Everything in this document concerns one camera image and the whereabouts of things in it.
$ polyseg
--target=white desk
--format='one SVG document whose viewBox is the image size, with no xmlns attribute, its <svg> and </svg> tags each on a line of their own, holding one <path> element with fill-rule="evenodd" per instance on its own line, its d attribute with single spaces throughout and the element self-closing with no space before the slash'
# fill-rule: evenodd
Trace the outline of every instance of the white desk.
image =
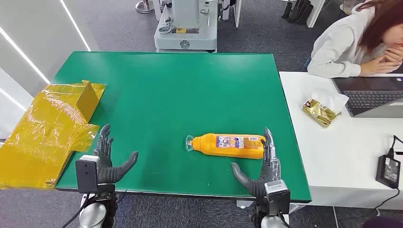
<svg viewBox="0 0 403 228">
<path fill-rule="evenodd" d="M 315 88 L 337 92 L 332 80 L 302 72 L 280 72 L 280 78 L 312 196 L 309 205 L 374 208 L 397 193 L 375 176 L 378 157 L 388 152 L 393 134 L 403 138 L 403 118 L 352 118 L 344 108 L 324 129 L 301 107 Z M 403 209 L 403 194 L 381 208 Z"/>
</svg>

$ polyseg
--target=white sweater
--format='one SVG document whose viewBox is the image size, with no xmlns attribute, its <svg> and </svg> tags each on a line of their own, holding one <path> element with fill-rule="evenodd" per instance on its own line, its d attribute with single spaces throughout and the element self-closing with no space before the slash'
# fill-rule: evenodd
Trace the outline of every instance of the white sweater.
<svg viewBox="0 0 403 228">
<path fill-rule="evenodd" d="M 316 40 L 308 66 L 309 74 L 326 78 L 359 76 L 360 64 L 385 52 L 385 44 L 379 45 L 372 53 L 365 52 L 358 45 L 366 26 L 375 15 L 374 7 L 357 11 L 360 5 L 353 8 L 352 15 L 336 21 Z"/>
</svg>

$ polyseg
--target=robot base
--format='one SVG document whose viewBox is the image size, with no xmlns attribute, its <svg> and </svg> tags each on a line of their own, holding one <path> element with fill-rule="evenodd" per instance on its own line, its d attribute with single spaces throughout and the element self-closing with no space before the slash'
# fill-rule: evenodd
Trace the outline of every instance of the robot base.
<svg viewBox="0 0 403 228">
<path fill-rule="evenodd" d="M 200 26 L 197 28 L 173 28 L 171 32 L 161 34 L 160 29 L 167 26 L 165 21 L 168 18 L 172 18 L 172 24 L 175 24 L 172 10 L 173 7 L 164 8 L 155 31 L 154 41 L 157 52 L 217 52 L 217 1 L 199 1 L 199 11 L 207 12 L 207 14 L 199 12 Z"/>
</svg>

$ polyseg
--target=black power adapter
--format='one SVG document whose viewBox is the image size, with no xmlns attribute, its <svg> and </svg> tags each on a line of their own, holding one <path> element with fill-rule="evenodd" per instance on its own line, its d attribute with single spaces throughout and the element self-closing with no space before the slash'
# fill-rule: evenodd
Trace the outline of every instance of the black power adapter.
<svg viewBox="0 0 403 228">
<path fill-rule="evenodd" d="M 400 161 L 394 159 L 395 151 L 393 149 L 394 143 L 398 140 L 403 143 L 396 135 L 393 136 L 393 144 L 389 149 L 388 154 L 382 155 L 378 160 L 378 169 L 376 171 L 375 180 L 389 188 L 399 188 L 400 177 Z M 397 155 L 403 155 L 403 152 L 396 152 Z"/>
</svg>

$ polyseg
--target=white tissue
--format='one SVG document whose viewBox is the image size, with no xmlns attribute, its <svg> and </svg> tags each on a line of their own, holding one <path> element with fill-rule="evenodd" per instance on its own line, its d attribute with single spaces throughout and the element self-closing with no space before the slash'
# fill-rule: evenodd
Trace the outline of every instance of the white tissue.
<svg viewBox="0 0 403 228">
<path fill-rule="evenodd" d="M 343 94 L 333 93 L 324 89 L 317 88 L 312 92 L 312 99 L 320 104 L 327 106 L 335 114 L 341 112 L 348 101 L 348 97 Z"/>
</svg>

